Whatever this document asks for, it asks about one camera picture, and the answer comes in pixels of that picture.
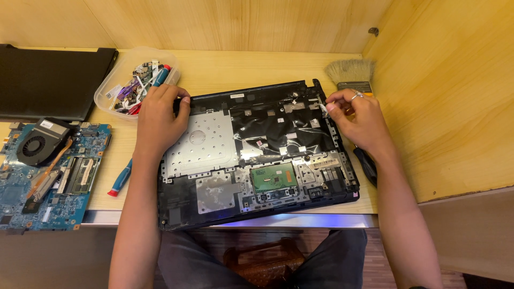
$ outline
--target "forearm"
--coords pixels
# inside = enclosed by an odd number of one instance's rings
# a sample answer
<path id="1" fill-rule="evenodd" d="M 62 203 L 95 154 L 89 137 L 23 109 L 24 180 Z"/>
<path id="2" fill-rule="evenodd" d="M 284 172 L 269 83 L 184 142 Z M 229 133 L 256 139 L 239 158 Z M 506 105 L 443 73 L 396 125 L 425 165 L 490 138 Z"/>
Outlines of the forearm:
<path id="1" fill-rule="evenodd" d="M 136 151 L 130 185 L 120 218 L 111 260 L 109 286 L 151 285 L 160 249 L 157 226 L 157 171 L 160 159 Z"/>
<path id="2" fill-rule="evenodd" d="M 380 232 L 398 287 L 442 288 L 437 252 L 396 148 L 375 159 Z"/>

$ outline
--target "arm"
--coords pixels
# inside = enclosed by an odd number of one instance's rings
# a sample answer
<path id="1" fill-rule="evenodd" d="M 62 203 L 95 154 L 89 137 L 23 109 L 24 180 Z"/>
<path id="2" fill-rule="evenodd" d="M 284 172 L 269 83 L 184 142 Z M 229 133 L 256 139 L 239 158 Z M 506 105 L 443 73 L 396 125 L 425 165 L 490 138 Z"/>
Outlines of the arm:
<path id="1" fill-rule="evenodd" d="M 333 93 L 326 108 L 341 132 L 375 159 L 380 232 L 398 288 L 443 288 L 437 252 L 418 208 L 378 100 L 351 89 Z M 346 115 L 355 112 L 352 121 Z"/>
<path id="2" fill-rule="evenodd" d="M 175 119 L 173 100 L 180 95 Z M 189 94 L 163 84 L 151 87 L 139 113 L 132 174 L 114 241 L 109 288 L 151 288 L 160 250 L 157 172 L 164 152 L 184 133 Z"/>

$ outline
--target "brush bristles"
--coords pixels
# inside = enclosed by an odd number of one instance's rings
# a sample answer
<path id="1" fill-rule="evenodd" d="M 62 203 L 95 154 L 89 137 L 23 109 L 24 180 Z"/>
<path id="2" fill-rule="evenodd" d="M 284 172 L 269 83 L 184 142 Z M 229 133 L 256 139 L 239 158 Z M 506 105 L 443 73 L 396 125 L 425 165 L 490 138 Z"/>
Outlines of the brush bristles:
<path id="1" fill-rule="evenodd" d="M 371 81 L 375 62 L 371 59 L 345 59 L 331 62 L 325 73 L 336 84 L 348 81 Z"/>

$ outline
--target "hand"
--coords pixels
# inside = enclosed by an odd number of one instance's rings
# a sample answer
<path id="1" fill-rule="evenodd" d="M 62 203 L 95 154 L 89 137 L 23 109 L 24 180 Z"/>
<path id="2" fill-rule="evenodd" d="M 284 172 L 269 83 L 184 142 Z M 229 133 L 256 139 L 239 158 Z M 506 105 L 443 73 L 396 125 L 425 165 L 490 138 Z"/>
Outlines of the hand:
<path id="1" fill-rule="evenodd" d="M 355 96 L 355 90 L 343 89 L 332 93 L 327 99 L 326 108 L 330 117 L 337 123 L 339 129 L 356 146 L 369 152 L 375 159 L 383 154 L 391 154 L 396 147 L 391 139 L 386 121 L 376 98 L 363 94 Z M 346 115 L 355 112 L 355 118 L 350 121 Z"/>
<path id="2" fill-rule="evenodd" d="M 175 118 L 173 100 L 180 96 L 180 110 Z M 178 86 L 152 86 L 141 104 L 137 124 L 135 155 L 160 159 L 188 127 L 189 93 Z"/>

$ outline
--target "blue circuit board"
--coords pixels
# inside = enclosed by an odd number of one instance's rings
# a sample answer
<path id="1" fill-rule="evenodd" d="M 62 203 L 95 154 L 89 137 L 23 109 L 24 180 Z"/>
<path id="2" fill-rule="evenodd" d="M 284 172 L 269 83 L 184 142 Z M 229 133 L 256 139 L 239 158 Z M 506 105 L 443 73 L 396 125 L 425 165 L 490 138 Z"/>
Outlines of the blue circuit board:
<path id="1" fill-rule="evenodd" d="M 16 150 L 19 143 L 34 128 L 34 124 L 25 125 L 22 130 L 12 130 L 9 140 L 2 149 L 6 155 L 0 166 L 0 229 L 24 230 L 76 230 L 84 217 L 90 191 L 98 171 L 104 150 L 111 139 L 109 124 L 79 123 L 73 134 L 73 143 L 59 159 L 53 170 L 76 167 L 79 173 L 84 171 L 90 176 L 87 185 L 69 193 L 67 186 L 73 186 L 70 178 L 68 184 L 61 186 L 61 180 L 52 186 L 46 196 L 27 213 L 27 194 L 38 177 L 47 167 L 32 167 L 18 161 Z M 87 130 L 88 136 L 81 132 Z"/>

